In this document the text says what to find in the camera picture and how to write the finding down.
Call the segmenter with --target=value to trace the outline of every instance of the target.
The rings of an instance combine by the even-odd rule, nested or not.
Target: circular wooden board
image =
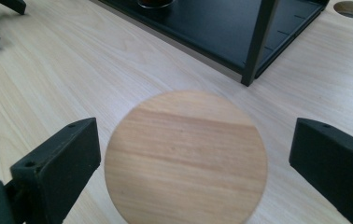
[[[249,117],[200,91],[147,100],[106,152],[106,185],[129,223],[243,223],[264,190],[267,158]]]

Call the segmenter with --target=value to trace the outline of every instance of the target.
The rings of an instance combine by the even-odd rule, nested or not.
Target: wooden tabletop
[[[250,118],[204,91],[134,108],[106,151],[106,185],[129,223],[240,224],[264,191],[267,157]]]
[[[0,179],[63,126],[97,117],[103,159],[116,126],[148,98],[212,92],[245,111],[268,155],[263,197],[247,223],[348,223],[289,166],[298,117],[353,135],[353,19],[331,0],[249,88],[238,75],[89,0],[0,5]],[[104,163],[65,223],[125,223],[106,190]]]

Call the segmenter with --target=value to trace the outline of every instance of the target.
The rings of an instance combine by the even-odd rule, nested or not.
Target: screw hole
[[[33,167],[35,165],[36,163],[34,161],[28,161],[27,163],[25,163],[25,167]]]

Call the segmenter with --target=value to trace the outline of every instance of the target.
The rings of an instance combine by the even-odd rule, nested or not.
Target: wooden table
[[[249,88],[94,2],[26,0],[24,16],[0,5],[0,179],[7,183],[10,165],[70,122],[97,117],[104,157],[116,125],[140,102],[208,91],[250,115],[267,151],[267,186],[248,223],[348,223],[288,162],[298,117],[353,135],[353,19],[336,13],[336,2]],[[103,164],[65,223],[124,223]]]

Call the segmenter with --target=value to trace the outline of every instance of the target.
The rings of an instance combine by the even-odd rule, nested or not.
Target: wood grain
[[[121,121],[105,172],[129,223],[242,223],[263,193],[267,158],[238,107],[213,94],[174,91]]]
[[[167,91],[213,92],[249,114],[268,178],[256,223],[348,223],[288,163],[296,118],[353,135],[353,19],[327,8],[249,88],[227,69],[89,0],[0,5],[0,179],[66,124],[97,117],[102,155],[127,113]],[[66,224],[125,223],[94,173]]]

